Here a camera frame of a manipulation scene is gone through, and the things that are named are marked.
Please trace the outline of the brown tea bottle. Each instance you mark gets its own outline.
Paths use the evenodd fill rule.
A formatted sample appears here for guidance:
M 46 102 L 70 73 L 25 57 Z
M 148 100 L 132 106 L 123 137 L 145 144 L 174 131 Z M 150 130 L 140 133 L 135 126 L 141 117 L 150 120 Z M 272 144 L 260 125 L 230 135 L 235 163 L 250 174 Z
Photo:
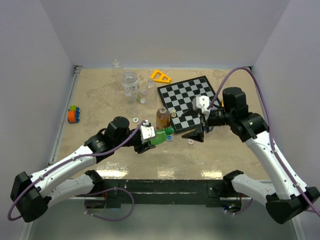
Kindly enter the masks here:
M 171 114 L 164 106 L 160 107 L 156 112 L 156 129 L 166 129 L 171 125 Z

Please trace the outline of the black base frame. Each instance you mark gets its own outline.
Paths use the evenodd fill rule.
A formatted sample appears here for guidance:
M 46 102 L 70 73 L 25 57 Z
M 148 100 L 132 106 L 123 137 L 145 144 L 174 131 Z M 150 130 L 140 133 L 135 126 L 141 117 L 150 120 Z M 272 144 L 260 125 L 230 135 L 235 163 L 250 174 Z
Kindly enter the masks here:
M 104 186 L 93 192 L 111 189 L 96 195 L 97 198 L 106 196 L 107 208 L 130 204 L 130 196 L 117 188 L 130 192 L 136 205 L 203 205 L 219 208 L 223 198 L 239 196 L 235 191 L 225 190 L 221 179 L 105 179 Z

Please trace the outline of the labelled clear water bottle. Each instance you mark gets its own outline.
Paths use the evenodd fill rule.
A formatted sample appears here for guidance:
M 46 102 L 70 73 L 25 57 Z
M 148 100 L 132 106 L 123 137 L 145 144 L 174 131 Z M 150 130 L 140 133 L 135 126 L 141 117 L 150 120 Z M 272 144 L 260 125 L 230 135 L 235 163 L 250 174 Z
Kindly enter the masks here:
M 125 70 L 122 77 L 122 87 L 124 90 L 131 90 L 131 94 L 140 101 L 139 79 L 135 72 Z

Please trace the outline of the yellow triangular toy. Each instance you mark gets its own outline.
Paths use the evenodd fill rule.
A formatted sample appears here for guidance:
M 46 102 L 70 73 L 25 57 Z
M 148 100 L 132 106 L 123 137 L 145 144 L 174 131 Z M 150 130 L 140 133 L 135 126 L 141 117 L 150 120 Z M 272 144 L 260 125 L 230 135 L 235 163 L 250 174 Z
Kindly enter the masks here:
M 155 69 L 150 76 L 156 83 L 170 84 L 172 79 L 162 71 Z

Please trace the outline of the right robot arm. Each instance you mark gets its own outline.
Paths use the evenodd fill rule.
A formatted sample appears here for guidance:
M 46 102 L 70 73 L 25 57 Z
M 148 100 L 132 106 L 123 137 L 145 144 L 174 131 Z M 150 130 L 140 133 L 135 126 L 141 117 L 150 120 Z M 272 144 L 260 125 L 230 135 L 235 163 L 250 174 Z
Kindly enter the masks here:
M 316 187 L 308 186 L 290 167 L 271 137 L 271 131 L 258 113 L 249 111 L 246 94 L 239 87 L 222 92 L 223 106 L 215 106 L 209 97 L 201 95 L 182 116 L 198 115 L 200 125 L 184 134 L 184 139 L 204 142 L 209 127 L 229 126 L 231 131 L 254 153 L 268 174 L 273 186 L 234 170 L 223 177 L 220 196 L 233 197 L 237 193 L 248 196 L 266 207 L 278 224 L 284 224 L 306 211 L 319 197 Z

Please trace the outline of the small clear bottle front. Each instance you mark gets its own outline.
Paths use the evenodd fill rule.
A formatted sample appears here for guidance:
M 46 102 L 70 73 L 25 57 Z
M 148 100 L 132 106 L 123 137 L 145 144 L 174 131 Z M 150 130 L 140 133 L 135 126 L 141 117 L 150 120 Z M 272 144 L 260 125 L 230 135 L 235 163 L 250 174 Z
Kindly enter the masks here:
M 130 89 L 124 90 L 124 96 L 128 112 L 132 118 L 135 118 L 138 113 L 136 96 Z

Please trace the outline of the green bottle cap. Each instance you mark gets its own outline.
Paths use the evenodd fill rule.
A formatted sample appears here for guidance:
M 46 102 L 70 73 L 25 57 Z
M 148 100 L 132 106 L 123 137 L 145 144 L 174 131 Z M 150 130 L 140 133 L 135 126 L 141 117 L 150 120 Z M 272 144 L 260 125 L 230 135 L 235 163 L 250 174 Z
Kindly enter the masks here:
M 165 133 L 166 133 L 167 135 L 172 135 L 172 134 L 175 133 L 175 130 L 174 130 L 174 128 L 173 128 L 172 126 L 169 126 L 169 127 L 167 127 L 167 128 L 165 129 Z

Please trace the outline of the cream chess piece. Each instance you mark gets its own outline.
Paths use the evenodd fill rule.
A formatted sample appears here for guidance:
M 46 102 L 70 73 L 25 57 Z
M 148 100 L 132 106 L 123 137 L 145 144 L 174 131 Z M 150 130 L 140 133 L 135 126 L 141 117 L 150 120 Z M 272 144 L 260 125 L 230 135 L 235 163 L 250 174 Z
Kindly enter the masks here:
M 177 116 L 176 110 L 173 109 L 173 110 L 172 110 L 172 113 L 171 113 L 171 117 L 172 117 L 172 118 L 175 118 L 176 116 Z

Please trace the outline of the green plastic bottle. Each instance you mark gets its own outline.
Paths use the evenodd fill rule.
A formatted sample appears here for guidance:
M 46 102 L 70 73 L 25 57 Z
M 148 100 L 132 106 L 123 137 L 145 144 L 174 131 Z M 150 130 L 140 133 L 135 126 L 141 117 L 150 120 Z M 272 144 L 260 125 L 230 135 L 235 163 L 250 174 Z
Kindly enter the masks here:
M 155 138 L 151 139 L 151 144 L 154 145 L 154 146 L 162 144 L 162 143 L 167 141 L 167 137 L 168 136 L 172 136 L 172 135 L 173 134 L 171 134 L 171 135 L 167 135 L 166 134 L 166 128 L 158 129 L 156 131 Z

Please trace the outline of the aluminium rail frame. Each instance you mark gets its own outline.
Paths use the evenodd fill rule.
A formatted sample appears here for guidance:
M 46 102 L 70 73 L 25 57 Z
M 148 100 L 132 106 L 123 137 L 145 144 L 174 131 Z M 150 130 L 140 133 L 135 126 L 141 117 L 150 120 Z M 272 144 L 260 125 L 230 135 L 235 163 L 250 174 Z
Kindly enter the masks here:
M 72 103 L 74 92 L 75 92 L 82 68 L 83 68 L 82 65 L 75 65 L 74 66 L 74 73 L 73 73 L 73 78 L 71 81 L 70 90 L 68 92 L 66 103 L 65 103 L 65 106 L 62 111 L 62 116 L 61 116 L 61 119 L 58 124 L 57 135 L 55 137 L 53 148 L 52 148 L 50 157 L 48 159 L 48 164 L 47 164 L 48 167 L 55 164 L 57 161 L 57 157 L 59 155 L 59 150 L 60 150 L 62 139 L 63 139 L 65 125 L 67 122 L 68 109 Z

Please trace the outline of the clear bottle near board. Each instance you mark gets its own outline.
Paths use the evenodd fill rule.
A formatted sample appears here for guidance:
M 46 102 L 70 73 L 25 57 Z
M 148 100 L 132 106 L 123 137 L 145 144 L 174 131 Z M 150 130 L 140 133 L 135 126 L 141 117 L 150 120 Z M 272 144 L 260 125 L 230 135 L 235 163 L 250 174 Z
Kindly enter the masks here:
M 145 97 L 146 104 L 149 108 L 154 108 L 156 106 L 158 96 L 158 90 L 155 81 L 152 78 L 147 80 Z

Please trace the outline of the black white chessboard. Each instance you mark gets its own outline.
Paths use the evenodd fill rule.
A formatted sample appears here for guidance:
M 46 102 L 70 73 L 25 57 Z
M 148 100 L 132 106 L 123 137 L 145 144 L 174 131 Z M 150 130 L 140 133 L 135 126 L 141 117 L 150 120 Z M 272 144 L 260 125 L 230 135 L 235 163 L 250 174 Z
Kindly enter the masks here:
M 199 117 L 182 116 L 182 113 L 192 106 L 196 96 L 208 96 L 213 99 L 215 91 L 205 75 L 196 78 L 160 86 L 157 88 L 162 105 L 170 113 L 176 110 L 176 117 L 170 120 L 176 134 L 196 128 L 200 123 Z

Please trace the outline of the clear bottle back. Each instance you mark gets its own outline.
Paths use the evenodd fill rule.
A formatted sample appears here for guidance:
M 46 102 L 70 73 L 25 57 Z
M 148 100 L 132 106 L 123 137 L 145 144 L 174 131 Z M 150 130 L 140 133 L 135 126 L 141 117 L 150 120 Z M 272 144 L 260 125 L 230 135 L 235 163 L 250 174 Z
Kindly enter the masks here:
M 118 89 L 122 89 L 122 80 L 123 80 L 123 74 L 124 74 L 124 68 L 120 61 L 117 58 L 113 59 L 112 62 L 112 73 L 115 80 L 115 85 Z

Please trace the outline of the orange blue toy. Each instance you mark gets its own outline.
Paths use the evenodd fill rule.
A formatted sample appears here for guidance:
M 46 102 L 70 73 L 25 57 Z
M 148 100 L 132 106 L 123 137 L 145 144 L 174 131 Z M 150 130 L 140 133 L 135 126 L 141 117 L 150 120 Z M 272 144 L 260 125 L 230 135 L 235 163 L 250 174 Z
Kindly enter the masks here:
M 80 108 L 76 105 L 71 105 L 67 112 L 67 121 L 70 124 L 75 124 L 80 121 Z

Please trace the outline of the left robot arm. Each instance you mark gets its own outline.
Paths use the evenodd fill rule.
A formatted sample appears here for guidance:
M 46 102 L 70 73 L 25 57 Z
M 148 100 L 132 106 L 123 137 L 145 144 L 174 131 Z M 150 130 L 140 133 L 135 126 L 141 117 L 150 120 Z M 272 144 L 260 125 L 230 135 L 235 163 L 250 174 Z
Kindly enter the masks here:
M 106 128 L 100 129 L 64 159 L 30 175 L 24 171 L 19 173 L 10 193 L 12 205 L 7 219 L 22 218 L 29 223 L 69 198 L 99 196 L 104 190 L 104 180 L 95 170 L 76 178 L 73 176 L 112 156 L 121 147 L 133 147 L 138 154 L 153 149 L 151 140 L 155 137 L 156 130 L 148 120 L 130 129 L 127 118 L 115 117 Z

